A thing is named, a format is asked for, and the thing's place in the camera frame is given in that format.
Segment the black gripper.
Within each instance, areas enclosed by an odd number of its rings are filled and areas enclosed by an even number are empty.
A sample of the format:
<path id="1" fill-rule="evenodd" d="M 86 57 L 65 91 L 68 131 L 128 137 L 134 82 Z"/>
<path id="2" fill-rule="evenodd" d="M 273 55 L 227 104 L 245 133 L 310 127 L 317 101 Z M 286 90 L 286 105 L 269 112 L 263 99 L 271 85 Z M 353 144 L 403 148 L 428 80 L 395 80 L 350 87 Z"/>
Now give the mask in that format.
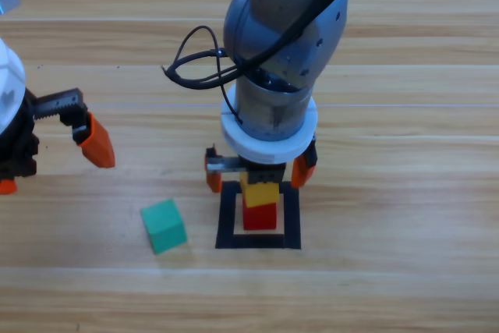
<path id="1" fill-rule="evenodd" d="M 293 161 L 291 184 L 293 188 L 303 187 L 310 179 L 317 164 L 316 141 L 312 140 L 305 151 Z M 205 151 L 206 183 L 213 193 L 222 190 L 222 173 L 247 172 L 248 183 L 280 183 L 285 174 L 286 163 L 261 164 L 242 156 L 223 157 L 214 147 Z"/>
<path id="2" fill-rule="evenodd" d="M 73 141 L 88 161 L 98 168 L 115 167 L 115 153 L 108 132 L 84 105 L 80 89 L 43 97 L 27 92 L 20 109 L 1 134 L 1 195 L 17 191 L 14 178 L 36 174 L 34 156 L 38 153 L 39 139 L 34 135 L 34 125 L 38 119 L 55 115 L 65 126 L 72 127 Z"/>

